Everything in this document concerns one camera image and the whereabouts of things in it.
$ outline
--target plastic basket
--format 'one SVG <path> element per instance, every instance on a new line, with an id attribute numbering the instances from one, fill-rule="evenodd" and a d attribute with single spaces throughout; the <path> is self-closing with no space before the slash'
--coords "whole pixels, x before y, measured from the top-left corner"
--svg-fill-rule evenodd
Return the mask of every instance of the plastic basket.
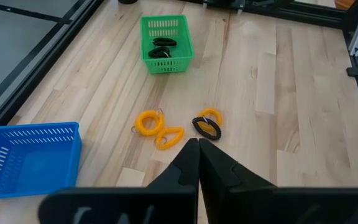
<path id="1" fill-rule="evenodd" d="M 156 48 L 153 39 L 167 37 L 177 45 L 168 47 L 170 58 L 152 58 L 148 52 Z M 190 32 L 184 15 L 143 16 L 140 18 L 140 54 L 149 73 L 184 72 L 194 57 Z"/>
<path id="2" fill-rule="evenodd" d="M 0 198 L 49 194 L 75 186 L 78 123 L 0 127 Z"/>

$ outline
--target black coil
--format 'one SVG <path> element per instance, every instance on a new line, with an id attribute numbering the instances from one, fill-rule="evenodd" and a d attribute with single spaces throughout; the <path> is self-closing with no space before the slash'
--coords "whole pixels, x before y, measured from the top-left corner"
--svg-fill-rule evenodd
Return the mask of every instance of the black coil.
<path id="1" fill-rule="evenodd" d="M 169 58 L 171 55 L 169 54 L 168 47 L 157 47 L 149 51 L 149 56 L 152 58 Z"/>
<path id="2" fill-rule="evenodd" d="M 173 47 L 173 46 L 177 45 L 177 42 L 172 40 L 172 39 L 169 39 L 169 38 L 157 37 L 157 38 L 155 38 L 153 40 L 153 44 L 156 45 L 156 46 L 170 46 L 170 47 Z"/>
<path id="3" fill-rule="evenodd" d="M 216 136 L 213 136 L 210 133 L 207 133 L 206 131 L 202 130 L 200 126 L 198 125 L 198 122 L 205 122 L 207 124 L 210 124 L 216 131 Z M 200 135 L 212 140 L 216 141 L 219 140 L 222 137 L 222 131 L 221 128 L 211 119 L 204 118 L 204 117 L 197 117 L 193 119 L 193 126 L 199 132 Z"/>

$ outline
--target gray floor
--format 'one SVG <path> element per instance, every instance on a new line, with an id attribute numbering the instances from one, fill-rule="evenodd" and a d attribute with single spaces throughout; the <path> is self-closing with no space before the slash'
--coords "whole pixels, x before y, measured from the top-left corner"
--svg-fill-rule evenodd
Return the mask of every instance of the gray floor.
<path id="1" fill-rule="evenodd" d="M 0 0 L 0 5 L 55 17 L 68 14 L 74 21 L 92 1 Z M 82 5 L 79 8 L 78 4 L 73 7 L 78 2 Z M 0 110 L 29 79 L 33 74 L 31 71 L 53 49 L 68 28 L 69 25 L 58 26 L 56 22 L 0 10 Z"/>
<path id="2" fill-rule="evenodd" d="M 55 24 L 0 11 L 0 83 Z"/>

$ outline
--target basket slot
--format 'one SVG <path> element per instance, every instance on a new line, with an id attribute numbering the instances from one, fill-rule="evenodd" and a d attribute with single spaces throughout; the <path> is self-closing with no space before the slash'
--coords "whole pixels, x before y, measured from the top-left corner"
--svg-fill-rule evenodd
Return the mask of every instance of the basket slot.
<path id="1" fill-rule="evenodd" d="M 150 37 L 170 37 L 179 35 L 178 29 L 149 30 Z"/>
<path id="2" fill-rule="evenodd" d="M 170 19 L 164 21 L 149 21 L 147 25 L 150 28 L 154 27 L 177 27 L 179 25 L 179 20 L 177 19 Z"/>
<path id="3" fill-rule="evenodd" d="M 73 141 L 74 131 L 69 127 L 32 128 L 26 130 L 4 131 L 1 132 L 1 136 L 8 138 L 8 141 L 15 146 L 22 144 L 42 144 Z"/>

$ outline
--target blue basket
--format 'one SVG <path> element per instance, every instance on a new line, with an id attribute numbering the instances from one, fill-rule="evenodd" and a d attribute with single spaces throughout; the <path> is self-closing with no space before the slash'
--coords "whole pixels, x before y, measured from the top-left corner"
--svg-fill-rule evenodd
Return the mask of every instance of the blue basket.
<path id="1" fill-rule="evenodd" d="M 80 156 L 76 122 L 1 126 L 0 198 L 75 186 Z"/>

